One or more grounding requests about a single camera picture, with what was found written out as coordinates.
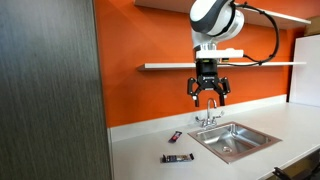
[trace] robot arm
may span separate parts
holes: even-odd
[[[271,58],[263,61],[256,61],[251,65],[267,62],[271,60],[278,49],[278,29],[271,16],[247,4],[237,5],[242,8],[254,9],[260,14],[265,14],[273,23],[277,34],[277,45]],[[187,93],[195,101],[195,106],[199,107],[198,95],[202,90],[214,90],[219,94],[220,105],[224,106],[225,96],[231,92],[228,78],[218,77],[218,63],[221,58],[242,58],[248,57],[243,50],[217,50],[219,42],[228,40],[236,36],[244,24],[244,16],[237,7],[234,0],[196,0],[190,11],[190,24],[192,27],[192,41],[194,59],[196,63],[197,78],[189,78]],[[195,91],[193,84],[198,85]]]

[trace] white shelf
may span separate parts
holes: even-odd
[[[237,65],[247,65],[251,62],[237,62],[232,64]],[[292,65],[303,65],[307,64],[306,62],[268,62],[262,64],[262,66],[292,66]],[[196,67],[195,63],[144,63],[138,67],[139,71],[152,71],[152,70],[179,70],[179,69],[194,69]],[[228,63],[218,64],[219,68],[231,68],[237,66],[230,66]]]
[[[134,4],[137,6],[150,7],[181,13],[189,13],[193,3],[194,0],[134,0]],[[269,22],[269,20],[265,16],[260,15],[258,12],[250,9],[237,9],[244,14],[245,23],[272,27],[272,24]],[[261,10],[267,12],[275,19],[279,29],[291,29],[311,24],[311,21],[305,19],[288,16],[285,14],[280,14],[264,9]]]

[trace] sink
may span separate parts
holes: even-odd
[[[236,122],[188,134],[228,164],[281,141]]]

